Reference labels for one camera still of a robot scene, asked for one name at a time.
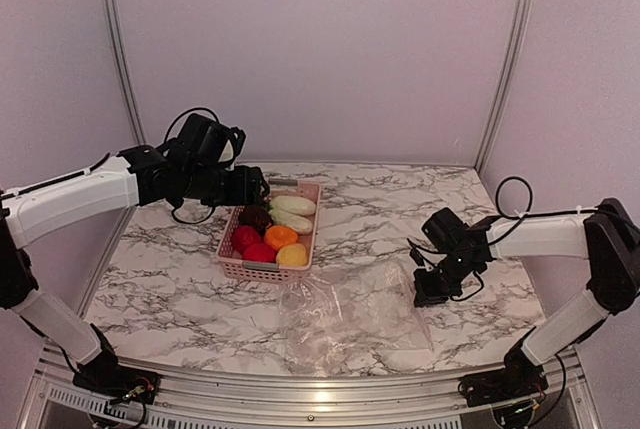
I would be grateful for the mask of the dark purple pepper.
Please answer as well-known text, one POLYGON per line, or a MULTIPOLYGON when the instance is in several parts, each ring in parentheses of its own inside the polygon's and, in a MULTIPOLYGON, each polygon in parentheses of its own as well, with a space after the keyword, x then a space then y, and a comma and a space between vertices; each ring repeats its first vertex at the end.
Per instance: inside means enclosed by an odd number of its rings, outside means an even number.
POLYGON ((259 205, 245 206, 238 215, 242 226, 249 226, 260 234, 264 234, 273 225, 273 220, 266 209, 259 205))

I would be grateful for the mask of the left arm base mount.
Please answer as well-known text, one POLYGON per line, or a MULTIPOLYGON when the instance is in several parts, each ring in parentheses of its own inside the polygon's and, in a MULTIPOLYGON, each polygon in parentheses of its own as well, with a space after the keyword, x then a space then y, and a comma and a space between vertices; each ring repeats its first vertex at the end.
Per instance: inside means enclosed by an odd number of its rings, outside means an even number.
POLYGON ((152 404, 160 375, 153 371, 123 366, 110 350, 101 352, 87 364, 76 365, 73 384, 110 398, 110 405, 131 401, 152 404))

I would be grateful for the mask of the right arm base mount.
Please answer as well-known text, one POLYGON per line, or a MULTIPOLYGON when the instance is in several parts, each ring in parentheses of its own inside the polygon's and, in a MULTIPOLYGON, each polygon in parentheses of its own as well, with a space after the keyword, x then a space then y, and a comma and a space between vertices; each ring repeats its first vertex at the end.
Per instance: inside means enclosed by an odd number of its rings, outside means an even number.
POLYGON ((505 355, 502 368, 464 375, 458 392, 469 407, 477 407, 543 393, 548 387, 542 366, 514 348, 505 355))

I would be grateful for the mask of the red pepper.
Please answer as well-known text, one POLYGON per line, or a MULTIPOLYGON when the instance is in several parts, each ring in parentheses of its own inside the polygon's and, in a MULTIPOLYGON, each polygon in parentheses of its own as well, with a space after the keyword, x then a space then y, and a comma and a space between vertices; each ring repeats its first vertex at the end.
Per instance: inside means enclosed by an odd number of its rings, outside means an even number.
POLYGON ((262 242, 261 234, 251 226, 238 226, 231 234, 231 246, 239 254, 243 254, 250 246, 262 242))
POLYGON ((242 253, 244 261, 258 263, 274 263, 276 261, 276 251, 266 243, 256 243, 247 247, 242 253))

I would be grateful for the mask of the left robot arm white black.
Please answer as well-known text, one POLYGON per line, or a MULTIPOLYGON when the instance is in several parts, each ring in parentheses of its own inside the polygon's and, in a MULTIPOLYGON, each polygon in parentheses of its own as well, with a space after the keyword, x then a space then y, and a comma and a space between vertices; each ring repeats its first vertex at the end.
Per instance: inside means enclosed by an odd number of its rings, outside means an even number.
POLYGON ((258 167, 232 159, 207 163, 177 147, 137 146, 98 164, 1 197, 1 306, 59 345, 106 394, 125 387, 126 372, 108 343, 57 297, 40 289, 26 248, 93 216, 193 199, 215 209, 264 201, 270 188, 258 167))

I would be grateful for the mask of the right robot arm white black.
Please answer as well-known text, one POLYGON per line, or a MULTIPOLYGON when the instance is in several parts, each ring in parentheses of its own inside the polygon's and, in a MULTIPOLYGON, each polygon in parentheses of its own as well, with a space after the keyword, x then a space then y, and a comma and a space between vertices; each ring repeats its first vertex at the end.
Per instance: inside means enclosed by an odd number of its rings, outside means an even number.
POLYGON ((629 309, 639 296, 639 229, 615 198, 588 209, 514 219, 487 216, 473 225, 444 208, 430 216, 422 231, 441 259, 431 270, 415 270, 417 307, 461 301, 463 280, 498 260, 570 257, 588 262, 585 287, 505 355, 495 387, 506 397, 519 395, 533 382, 535 370, 588 338, 608 317, 629 309))

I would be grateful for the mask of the clear zip top bag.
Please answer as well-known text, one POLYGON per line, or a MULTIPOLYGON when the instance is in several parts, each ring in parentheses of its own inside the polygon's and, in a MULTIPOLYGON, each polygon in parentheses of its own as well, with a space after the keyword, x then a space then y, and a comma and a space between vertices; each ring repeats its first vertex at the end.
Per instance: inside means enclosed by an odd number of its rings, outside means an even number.
POLYGON ((431 353, 429 329, 396 262, 330 267, 281 287, 279 322, 286 368, 294 375, 391 375, 387 360, 431 353))

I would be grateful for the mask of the yellow pepper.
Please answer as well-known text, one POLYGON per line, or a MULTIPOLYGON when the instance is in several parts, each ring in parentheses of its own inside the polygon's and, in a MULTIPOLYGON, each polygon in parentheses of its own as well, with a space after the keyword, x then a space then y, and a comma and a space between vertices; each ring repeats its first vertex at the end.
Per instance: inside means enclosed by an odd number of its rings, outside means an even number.
POLYGON ((276 263, 287 267, 304 267, 309 256, 303 244, 295 243, 282 247, 276 255, 276 263))

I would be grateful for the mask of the red pepper front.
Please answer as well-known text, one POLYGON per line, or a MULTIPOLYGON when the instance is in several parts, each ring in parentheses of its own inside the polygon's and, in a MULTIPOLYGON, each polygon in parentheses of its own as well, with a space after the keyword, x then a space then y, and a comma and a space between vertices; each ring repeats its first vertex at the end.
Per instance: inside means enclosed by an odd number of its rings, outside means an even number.
POLYGON ((256 243, 247 247, 242 253, 244 261, 258 263, 274 263, 276 261, 276 251, 266 243, 256 243))

